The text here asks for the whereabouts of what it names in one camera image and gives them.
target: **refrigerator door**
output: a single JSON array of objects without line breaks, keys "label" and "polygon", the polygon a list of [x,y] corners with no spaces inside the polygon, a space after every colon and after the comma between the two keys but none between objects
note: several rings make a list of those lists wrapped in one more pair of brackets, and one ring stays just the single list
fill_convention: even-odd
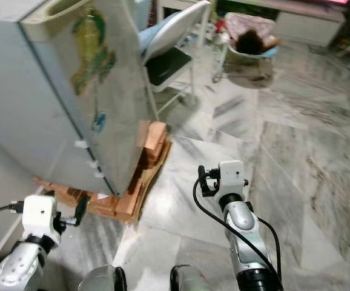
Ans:
[{"label": "refrigerator door", "polygon": [[108,194],[122,196],[148,128],[137,31],[125,2],[51,0],[21,26]]}]

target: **white chair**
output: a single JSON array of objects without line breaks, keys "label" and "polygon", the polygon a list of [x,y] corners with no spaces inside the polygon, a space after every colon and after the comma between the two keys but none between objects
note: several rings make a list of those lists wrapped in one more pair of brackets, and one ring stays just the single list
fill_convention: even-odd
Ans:
[{"label": "white chair", "polygon": [[[206,0],[199,1],[187,9],[167,17],[158,25],[139,33],[148,98],[156,120],[159,120],[159,113],[190,86],[191,99],[194,102],[193,58],[183,52],[177,44],[184,39],[188,30],[201,19],[209,4]],[[190,83],[161,108],[157,108],[153,92],[161,92],[186,70],[190,70]]]}]

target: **baby bouncer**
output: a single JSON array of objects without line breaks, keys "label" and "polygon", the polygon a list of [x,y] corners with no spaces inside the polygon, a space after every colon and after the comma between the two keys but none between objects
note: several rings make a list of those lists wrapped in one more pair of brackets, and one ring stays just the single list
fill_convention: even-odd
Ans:
[{"label": "baby bouncer", "polygon": [[[231,45],[230,39],[237,40],[239,35],[244,34],[249,29],[254,29],[264,42],[268,41],[273,38],[271,32],[274,24],[275,22],[270,19],[240,13],[227,13],[225,15],[225,25],[228,32],[219,34],[214,43],[216,69],[213,73],[213,82],[219,82],[222,77],[227,76],[248,77],[252,81],[271,78],[273,74],[272,62],[279,51],[279,46],[275,46],[260,55],[249,55],[237,52]],[[239,64],[243,64],[244,61],[247,63],[256,63],[258,74],[241,74],[233,70],[233,68],[239,67]],[[262,61],[269,63],[267,72],[262,72],[261,70],[260,63]]]}]

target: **pink blanket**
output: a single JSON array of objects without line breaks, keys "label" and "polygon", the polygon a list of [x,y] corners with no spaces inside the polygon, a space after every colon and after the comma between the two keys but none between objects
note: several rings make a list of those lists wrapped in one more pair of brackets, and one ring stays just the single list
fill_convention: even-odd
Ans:
[{"label": "pink blanket", "polygon": [[271,35],[275,22],[270,19],[240,13],[227,13],[225,25],[230,36],[237,40],[239,35],[254,29],[264,41]]}]

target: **refrigerator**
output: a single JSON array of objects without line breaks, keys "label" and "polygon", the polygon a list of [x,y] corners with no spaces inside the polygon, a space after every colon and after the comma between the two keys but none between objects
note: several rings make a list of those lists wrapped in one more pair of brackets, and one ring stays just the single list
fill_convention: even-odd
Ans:
[{"label": "refrigerator", "polygon": [[0,0],[0,146],[9,155],[46,181],[122,197],[147,130],[126,1]]}]

